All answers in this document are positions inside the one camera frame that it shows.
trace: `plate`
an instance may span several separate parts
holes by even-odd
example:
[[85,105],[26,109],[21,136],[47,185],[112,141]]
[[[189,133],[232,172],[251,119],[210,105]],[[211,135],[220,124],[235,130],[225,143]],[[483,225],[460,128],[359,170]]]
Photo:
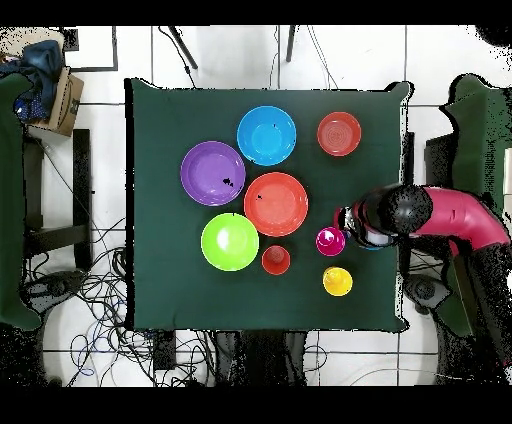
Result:
[[296,140],[292,118],[274,106],[250,110],[238,125],[238,147],[248,160],[257,165],[281,163],[292,153]]
[[183,159],[181,184],[187,194],[202,205],[225,205],[244,187],[244,162],[227,144],[199,143]]
[[359,145],[361,126],[350,113],[333,112],[320,122],[317,138],[320,147],[330,155],[346,156]]
[[286,236],[308,213],[306,190],[291,175],[271,172],[256,178],[244,198],[245,216],[267,236]]
[[206,260],[221,271],[239,271],[249,265],[259,248],[259,236],[245,216],[223,213],[213,218],[201,234]]

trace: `white tile floor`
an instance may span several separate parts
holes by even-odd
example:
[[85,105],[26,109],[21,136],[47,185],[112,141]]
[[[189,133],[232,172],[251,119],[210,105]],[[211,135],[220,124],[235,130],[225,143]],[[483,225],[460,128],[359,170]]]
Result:
[[[198,71],[192,71],[196,86],[276,89],[277,63],[272,85],[269,82],[276,53],[274,29],[274,26],[182,27],[183,39],[199,65]],[[76,128],[91,130],[93,214],[99,228],[97,236],[126,214],[123,79],[139,77],[167,88],[191,86],[176,50],[157,27],[117,27],[116,32],[118,70],[76,74],[85,82]],[[425,181],[422,150],[426,140],[452,131],[448,118],[437,106],[447,101],[453,79],[472,72],[495,86],[512,84],[510,54],[480,40],[471,26],[315,26],[315,32],[340,88],[382,90],[392,82],[403,80],[414,84],[408,129],[416,133],[416,183]],[[110,27],[79,28],[80,51],[67,55],[69,64],[73,67],[111,66],[109,33]],[[291,63],[284,60],[287,34],[288,26],[281,26],[280,88],[326,88],[326,72],[306,26],[298,29]],[[52,159],[71,184],[71,140],[35,129],[31,132],[43,138]],[[45,226],[69,225],[72,195],[46,162],[43,184]],[[109,248],[124,244],[123,228],[124,223],[121,223],[118,231],[107,235],[105,241]],[[101,245],[95,245],[95,254],[102,249]],[[51,253],[51,260],[44,269],[54,271],[73,266],[72,250],[59,249]],[[100,263],[97,269],[106,272],[108,264]],[[404,300],[403,315],[410,328],[400,335],[321,332],[320,345],[328,356],[320,372],[307,373],[309,384],[430,384],[434,376],[429,372],[434,372],[437,364],[433,321],[417,314],[408,300]],[[66,383],[75,374],[71,355],[76,360],[83,342],[80,345],[80,340],[76,340],[73,346],[71,342],[77,334],[90,332],[93,323],[91,312],[78,299],[68,300],[52,311],[44,338],[45,363],[50,375],[59,375]],[[181,331],[178,337],[187,341],[195,335]],[[316,332],[310,333],[308,344],[315,342]],[[180,353],[183,360],[190,360],[187,346],[182,349],[185,350]],[[311,352],[310,349],[305,355],[306,369],[316,366],[316,355]],[[96,367],[97,373],[80,375],[75,385],[97,386],[98,373],[101,376],[108,370],[113,359],[114,352],[92,354],[88,366],[91,370]],[[322,363],[324,355],[320,353],[318,359]],[[204,368],[198,373],[204,375]],[[157,375],[163,378],[162,372]],[[165,381],[169,382],[173,375],[176,373],[168,373]],[[137,364],[120,359],[112,367],[112,373],[106,374],[103,385],[147,386],[151,383]]]

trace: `yellow cup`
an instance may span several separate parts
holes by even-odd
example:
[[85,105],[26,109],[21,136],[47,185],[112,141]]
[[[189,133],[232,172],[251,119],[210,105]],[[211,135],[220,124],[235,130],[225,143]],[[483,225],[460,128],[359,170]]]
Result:
[[322,280],[325,290],[332,296],[344,296],[352,288],[352,276],[343,268],[327,268]]

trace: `small red bowl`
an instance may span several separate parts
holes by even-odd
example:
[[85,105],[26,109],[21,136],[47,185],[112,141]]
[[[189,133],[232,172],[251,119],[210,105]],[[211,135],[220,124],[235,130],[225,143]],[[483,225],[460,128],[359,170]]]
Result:
[[270,246],[261,257],[263,269],[272,275],[284,274],[290,267],[290,254],[281,246]]
[[361,126],[346,112],[332,112],[318,126],[318,143],[332,156],[352,153],[361,141]]

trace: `black pole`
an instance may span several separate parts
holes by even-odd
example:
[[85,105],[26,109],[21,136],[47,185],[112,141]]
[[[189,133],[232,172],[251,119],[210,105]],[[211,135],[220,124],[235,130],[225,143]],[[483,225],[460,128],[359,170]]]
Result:
[[288,31],[288,48],[286,49],[286,61],[292,61],[292,51],[293,51],[293,40],[295,39],[295,27],[297,25],[290,25],[290,30]]
[[180,47],[183,54],[187,57],[187,60],[190,62],[190,66],[192,66],[192,69],[197,69],[197,63],[195,62],[194,58],[190,54],[190,52],[187,49],[187,46],[185,46],[185,43],[180,37],[180,34],[176,27],[169,27],[169,31],[171,31],[172,36],[176,40],[176,43],[178,43],[178,46]]

